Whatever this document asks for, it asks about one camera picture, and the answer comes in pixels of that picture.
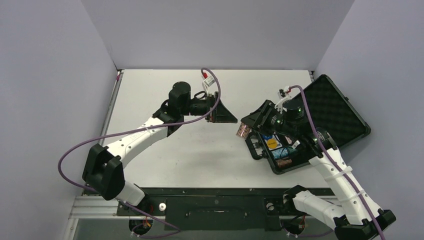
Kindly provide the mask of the pink chip stack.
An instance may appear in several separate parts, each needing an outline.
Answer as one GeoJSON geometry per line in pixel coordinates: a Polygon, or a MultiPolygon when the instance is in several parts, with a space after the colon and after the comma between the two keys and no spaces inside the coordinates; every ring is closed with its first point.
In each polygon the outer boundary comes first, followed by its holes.
{"type": "Polygon", "coordinates": [[[248,126],[247,124],[241,122],[240,125],[239,125],[239,128],[236,132],[236,136],[238,136],[242,139],[247,139],[250,132],[251,132],[251,127],[248,126]]]}

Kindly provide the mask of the yellow big blind button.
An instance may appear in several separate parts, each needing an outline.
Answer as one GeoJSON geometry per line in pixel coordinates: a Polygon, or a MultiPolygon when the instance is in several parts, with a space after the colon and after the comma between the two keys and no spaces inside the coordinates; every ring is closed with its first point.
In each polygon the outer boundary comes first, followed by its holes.
{"type": "Polygon", "coordinates": [[[268,139],[268,140],[266,141],[266,144],[267,144],[267,147],[268,147],[269,149],[275,149],[275,148],[277,148],[277,147],[278,147],[278,145],[279,145],[278,141],[277,141],[276,139],[274,139],[274,138],[268,139]]]}

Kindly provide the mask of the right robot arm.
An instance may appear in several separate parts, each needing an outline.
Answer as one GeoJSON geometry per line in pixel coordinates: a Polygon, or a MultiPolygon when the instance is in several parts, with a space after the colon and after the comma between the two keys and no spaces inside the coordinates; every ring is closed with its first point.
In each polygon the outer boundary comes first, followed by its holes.
{"type": "Polygon", "coordinates": [[[384,230],[397,220],[395,214],[382,209],[359,184],[332,137],[317,130],[305,100],[284,100],[281,107],[266,100],[243,117],[241,125],[266,136],[280,134],[292,138],[294,143],[289,148],[309,158],[310,165],[340,203],[330,203],[296,185],[282,199],[287,213],[301,212],[314,217],[331,228],[339,240],[384,239],[384,230]]]}

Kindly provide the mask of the red brown chip stack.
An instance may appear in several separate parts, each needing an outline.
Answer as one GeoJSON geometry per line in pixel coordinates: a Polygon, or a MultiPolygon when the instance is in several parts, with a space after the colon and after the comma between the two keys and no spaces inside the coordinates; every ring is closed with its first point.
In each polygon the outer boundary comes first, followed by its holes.
{"type": "Polygon", "coordinates": [[[293,164],[293,161],[290,158],[277,159],[275,162],[280,169],[289,168],[293,164]]]}

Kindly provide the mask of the green chip stack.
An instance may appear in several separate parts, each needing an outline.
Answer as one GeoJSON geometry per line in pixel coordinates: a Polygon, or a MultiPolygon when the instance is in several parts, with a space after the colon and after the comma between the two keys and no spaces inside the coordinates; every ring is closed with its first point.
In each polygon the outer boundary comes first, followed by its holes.
{"type": "Polygon", "coordinates": [[[292,148],[292,147],[287,147],[286,150],[287,150],[288,156],[294,154],[297,151],[295,148],[292,148]]]}

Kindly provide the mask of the light blue chip stack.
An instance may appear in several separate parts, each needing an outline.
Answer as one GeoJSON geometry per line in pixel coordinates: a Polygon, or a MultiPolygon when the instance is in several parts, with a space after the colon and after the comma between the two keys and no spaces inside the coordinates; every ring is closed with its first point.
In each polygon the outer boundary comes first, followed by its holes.
{"type": "Polygon", "coordinates": [[[274,160],[284,159],[290,155],[290,151],[286,148],[279,148],[271,151],[274,160]]]}

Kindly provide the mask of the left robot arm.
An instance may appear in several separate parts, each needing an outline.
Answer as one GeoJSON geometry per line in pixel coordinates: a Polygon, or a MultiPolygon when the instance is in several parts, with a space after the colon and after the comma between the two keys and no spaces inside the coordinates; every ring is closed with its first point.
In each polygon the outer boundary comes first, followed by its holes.
{"type": "Polygon", "coordinates": [[[236,124],[237,118],[218,99],[218,94],[192,97],[189,83],[175,83],[168,99],[137,132],[106,146],[95,144],[90,148],[82,179],[105,200],[127,202],[136,215],[145,214],[149,201],[141,188],[125,179],[125,167],[148,147],[178,130],[185,116],[200,116],[208,123],[236,124]]]}

